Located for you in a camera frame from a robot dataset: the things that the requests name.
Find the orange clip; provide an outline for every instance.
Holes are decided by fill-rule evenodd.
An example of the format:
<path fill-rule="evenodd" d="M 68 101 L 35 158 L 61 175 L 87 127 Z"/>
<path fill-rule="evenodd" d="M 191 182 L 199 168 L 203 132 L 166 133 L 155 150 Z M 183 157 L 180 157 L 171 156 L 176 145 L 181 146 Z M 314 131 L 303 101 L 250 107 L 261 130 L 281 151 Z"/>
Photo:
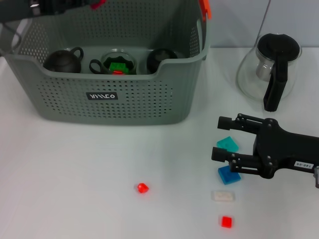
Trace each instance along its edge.
<path fill-rule="evenodd" d="M 106 0 L 100 0 L 100 2 L 92 4 L 92 5 L 91 5 L 91 9 L 93 9 L 93 10 L 98 9 L 98 8 L 99 8 L 100 6 L 102 6 L 105 2 L 106 2 Z"/>
<path fill-rule="evenodd" d="M 206 21 L 206 14 L 208 19 L 211 19 L 211 10 L 208 0 L 199 0 L 200 9 L 203 14 L 203 21 Z"/>

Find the green block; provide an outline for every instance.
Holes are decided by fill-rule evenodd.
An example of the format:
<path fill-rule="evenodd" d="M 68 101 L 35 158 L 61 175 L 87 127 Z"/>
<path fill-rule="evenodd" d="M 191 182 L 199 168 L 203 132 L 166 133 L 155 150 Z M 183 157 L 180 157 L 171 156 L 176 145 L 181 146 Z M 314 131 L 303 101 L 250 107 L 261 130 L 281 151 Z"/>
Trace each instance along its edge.
<path fill-rule="evenodd" d="M 121 71 L 124 74 L 128 74 L 129 70 L 126 67 L 125 63 L 116 63 L 116 62 L 112 62 L 110 65 L 110 71 L 114 72 L 114 71 Z"/>
<path fill-rule="evenodd" d="M 228 152 L 236 153 L 239 149 L 237 144 L 233 141 L 233 139 L 229 136 L 221 141 L 217 142 L 217 147 L 226 149 Z"/>

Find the gray plastic basket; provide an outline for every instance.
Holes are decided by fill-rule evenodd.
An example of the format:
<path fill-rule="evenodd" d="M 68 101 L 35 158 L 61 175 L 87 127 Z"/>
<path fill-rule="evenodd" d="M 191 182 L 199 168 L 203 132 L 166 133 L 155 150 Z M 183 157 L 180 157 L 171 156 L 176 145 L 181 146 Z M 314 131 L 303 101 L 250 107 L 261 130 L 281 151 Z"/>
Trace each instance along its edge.
<path fill-rule="evenodd" d="M 38 112 L 50 120 L 94 124 L 169 124 L 189 114 L 209 48 L 210 19 L 198 0 L 108 0 L 97 10 L 82 7 L 32 19 L 17 54 L 6 60 Z M 81 74 L 51 72 L 46 57 L 60 49 L 84 50 Z M 164 60 L 147 75 L 152 49 L 166 47 L 179 59 Z M 94 75 L 89 62 L 114 48 L 139 61 L 139 75 Z M 117 93 L 89 100 L 87 93 Z"/>

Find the white block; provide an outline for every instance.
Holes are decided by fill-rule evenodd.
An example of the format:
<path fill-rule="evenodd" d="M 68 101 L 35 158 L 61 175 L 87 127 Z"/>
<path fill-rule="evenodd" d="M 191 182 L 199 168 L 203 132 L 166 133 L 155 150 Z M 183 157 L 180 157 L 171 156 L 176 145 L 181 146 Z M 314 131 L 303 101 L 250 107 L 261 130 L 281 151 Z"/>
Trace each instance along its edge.
<path fill-rule="evenodd" d="M 233 192 L 213 191 L 212 199 L 217 202 L 233 202 L 235 201 L 235 194 Z"/>

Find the cable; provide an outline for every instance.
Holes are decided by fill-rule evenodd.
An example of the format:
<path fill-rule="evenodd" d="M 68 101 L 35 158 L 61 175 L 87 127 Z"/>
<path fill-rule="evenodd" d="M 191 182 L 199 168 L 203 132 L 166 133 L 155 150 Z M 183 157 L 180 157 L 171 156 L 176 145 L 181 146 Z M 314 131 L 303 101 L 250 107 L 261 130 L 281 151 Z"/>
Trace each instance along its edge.
<path fill-rule="evenodd" d="M 0 49 L 0 57 L 1 56 L 5 56 L 7 54 L 11 54 L 12 52 L 14 52 L 15 50 L 17 50 L 17 48 L 21 45 L 22 42 L 22 37 L 20 35 L 20 33 L 18 33 L 16 30 L 12 29 L 11 27 L 9 27 L 6 23 L 3 23 L 3 28 L 7 29 L 8 31 L 10 31 L 13 34 L 13 37 L 15 35 L 18 36 L 18 42 L 16 43 L 15 46 L 13 46 L 9 51 L 4 52 L 3 50 Z"/>
<path fill-rule="evenodd" d="M 255 42 L 255 46 L 257 45 L 258 38 L 260 37 L 261 30 L 262 30 L 262 28 L 263 28 L 263 26 L 264 26 L 264 23 L 265 23 L 265 20 L 266 20 L 266 16 L 267 16 L 268 11 L 269 11 L 270 4 L 271 4 L 271 0 L 269 0 L 269 2 L 268 2 L 267 8 L 266 8 L 266 11 L 265 11 L 265 14 L 264 14 L 263 21 L 261 22 L 261 26 L 260 26 L 260 28 L 259 28 L 259 32 L 258 32 L 258 35 L 257 35 L 257 39 L 256 39 L 256 42 Z"/>

